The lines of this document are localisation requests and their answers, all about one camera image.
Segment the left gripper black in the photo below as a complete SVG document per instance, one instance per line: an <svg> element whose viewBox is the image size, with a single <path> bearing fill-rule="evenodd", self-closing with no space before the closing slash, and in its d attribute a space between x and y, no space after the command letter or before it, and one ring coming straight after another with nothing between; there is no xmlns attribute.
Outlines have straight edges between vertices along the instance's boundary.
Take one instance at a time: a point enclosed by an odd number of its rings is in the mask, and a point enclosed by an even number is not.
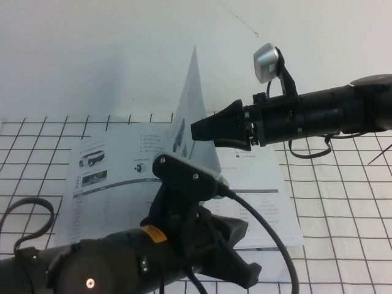
<svg viewBox="0 0 392 294"><path fill-rule="evenodd" d="M184 261L184 271L226 274L228 281L249 289L258 282L261 266L247 263L232 248L245 237L247 228L241 219L192 208L168 218L167 236Z"/></svg>

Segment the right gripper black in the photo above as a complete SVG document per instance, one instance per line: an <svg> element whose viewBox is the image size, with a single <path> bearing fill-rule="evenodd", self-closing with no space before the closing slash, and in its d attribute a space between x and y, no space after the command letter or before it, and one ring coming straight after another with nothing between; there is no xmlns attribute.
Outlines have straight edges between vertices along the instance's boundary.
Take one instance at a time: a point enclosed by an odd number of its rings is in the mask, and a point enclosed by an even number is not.
<svg viewBox="0 0 392 294"><path fill-rule="evenodd" d="M191 124L192 138L214 140L217 148L250 151L254 145L266 146L301 138L299 95L267 97L253 95L254 103L243 107L236 100L225 109Z"/></svg>

